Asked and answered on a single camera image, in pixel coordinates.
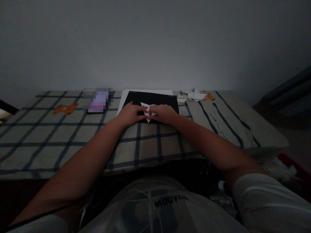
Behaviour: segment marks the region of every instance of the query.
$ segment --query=forearm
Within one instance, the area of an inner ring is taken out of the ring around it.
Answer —
[[[84,196],[103,171],[124,128],[114,120],[107,123],[47,182],[38,195],[47,199],[78,199]]]
[[[43,186],[13,223],[83,197],[103,171],[123,130],[115,119],[107,123]]]
[[[240,148],[184,116],[176,117],[172,126],[223,171],[231,185],[246,173],[265,173],[261,166]]]

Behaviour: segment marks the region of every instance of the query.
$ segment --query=orange bear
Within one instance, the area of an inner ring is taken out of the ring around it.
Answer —
[[[58,105],[56,109],[54,110],[53,114],[64,112],[66,116],[72,114],[75,110],[75,108],[78,106],[78,103],[74,103],[72,105],[66,106],[66,105]]]
[[[214,101],[214,100],[215,100],[215,98],[212,97],[212,95],[209,94],[209,93],[205,96],[205,98],[204,98],[203,100],[206,101],[206,100],[208,100],[208,99],[210,99],[211,101]]]

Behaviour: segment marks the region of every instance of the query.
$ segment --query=wall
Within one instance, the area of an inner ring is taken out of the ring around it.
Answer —
[[[311,64],[311,1],[1,0],[0,99],[83,87],[233,90]]]

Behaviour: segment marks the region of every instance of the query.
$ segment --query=plaid tablecloth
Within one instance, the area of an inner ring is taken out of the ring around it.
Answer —
[[[250,154],[275,154],[287,140],[252,108],[231,92],[209,92],[211,100],[179,103],[182,115],[214,131]],[[113,93],[104,114],[83,112],[83,92],[48,91],[0,127],[0,179],[50,178],[116,116],[121,91]],[[79,105],[71,115],[54,109]],[[114,149],[104,172],[127,172],[173,159],[202,158],[184,136],[169,125],[136,123],[127,128]]]

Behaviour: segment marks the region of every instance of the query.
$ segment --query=white sheet of paper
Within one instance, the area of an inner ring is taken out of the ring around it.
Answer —
[[[179,103],[184,103],[184,102],[186,102],[186,100],[187,100],[187,97],[184,95],[178,95],[177,96],[177,102],[179,102]]]
[[[136,90],[136,89],[125,89],[122,91],[121,99],[120,99],[120,104],[119,108],[117,111],[117,115],[120,113],[122,110],[122,107],[125,103],[125,100],[127,98],[127,95],[129,94],[129,91],[137,91],[137,92],[148,92],[148,93],[155,93],[155,94],[166,94],[166,95],[174,95],[172,90]]]
[[[140,103],[141,103],[141,105],[142,105],[142,106],[146,106],[146,107],[148,107],[148,108],[147,108],[147,111],[149,111],[150,106],[152,106],[152,105],[144,104],[144,103],[142,103],[142,102],[140,102]]]
[[[188,99],[192,100],[194,99],[195,101],[200,101],[201,99],[204,99],[206,94],[200,94],[199,90],[194,87],[194,91],[184,91],[184,93],[188,94]]]

